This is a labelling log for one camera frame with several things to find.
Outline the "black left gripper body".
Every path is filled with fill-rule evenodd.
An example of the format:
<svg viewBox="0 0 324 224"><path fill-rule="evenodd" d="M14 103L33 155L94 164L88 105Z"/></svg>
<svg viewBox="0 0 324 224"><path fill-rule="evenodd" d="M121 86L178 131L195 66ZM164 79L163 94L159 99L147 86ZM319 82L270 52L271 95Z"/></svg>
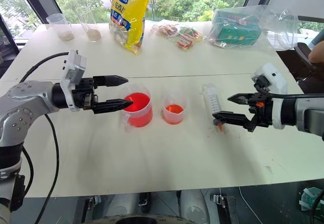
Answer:
<svg viewBox="0 0 324 224"><path fill-rule="evenodd" d="M75 106L83 110L96 111L98 96L94 90L97 87L97 77L82 78L79 84L75 85L75 89L72 90Z"/></svg>

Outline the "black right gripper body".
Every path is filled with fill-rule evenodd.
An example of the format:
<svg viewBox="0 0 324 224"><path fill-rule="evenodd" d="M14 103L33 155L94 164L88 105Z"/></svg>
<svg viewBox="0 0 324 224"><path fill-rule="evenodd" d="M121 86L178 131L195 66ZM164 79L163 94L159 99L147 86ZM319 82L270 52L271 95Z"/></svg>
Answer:
<svg viewBox="0 0 324 224"><path fill-rule="evenodd" d="M272 107L273 101L271 97L261 93L248 94L249 112L254 116L249 123L247 130L253 132L259 127L268 127L272 125Z"/></svg>

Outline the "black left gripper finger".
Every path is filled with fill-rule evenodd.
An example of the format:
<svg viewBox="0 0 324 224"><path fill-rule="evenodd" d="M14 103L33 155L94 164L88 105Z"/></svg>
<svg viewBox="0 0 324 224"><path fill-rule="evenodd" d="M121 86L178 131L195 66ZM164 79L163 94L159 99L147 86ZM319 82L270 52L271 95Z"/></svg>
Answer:
<svg viewBox="0 0 324 224"><path fill-rule="evenodd" d="M110 113L123 110L133 104L133 101L125 99L106 100L105 102L97 102L92 105L94 114Z"/></svg>
<svg viewBox="0 0 324 224"><path fill-rule="evenodd" d="M94 87L119 86L119 85L122 85L127 82L128 82L128 79L121 77L121 76L117 76L117 75L105 75L105 76L94 76L93 77Z"/></svg>

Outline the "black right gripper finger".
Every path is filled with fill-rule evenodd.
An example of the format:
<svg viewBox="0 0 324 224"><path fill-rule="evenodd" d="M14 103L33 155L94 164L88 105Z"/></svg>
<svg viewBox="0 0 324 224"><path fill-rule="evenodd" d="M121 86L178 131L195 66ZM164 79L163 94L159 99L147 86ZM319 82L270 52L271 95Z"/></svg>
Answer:
<svg viewBox="0 0 324 224"><path fill-rule="evenodd" d="M254 129L254 124L244 114L237 114L229 111L219 111L213 113L212 116L214 117L214 125L231 124L242 126L247 130Z"/></svg>
<svg viewBox="0 0 324 224"><path fill-rule="evenodd" d="M253 96L252 93L248 93L248 94L235 94L233 96L230 96L227 100L234 102L236 104L240 104L240 105L248 105L250 98Z"/></svg>

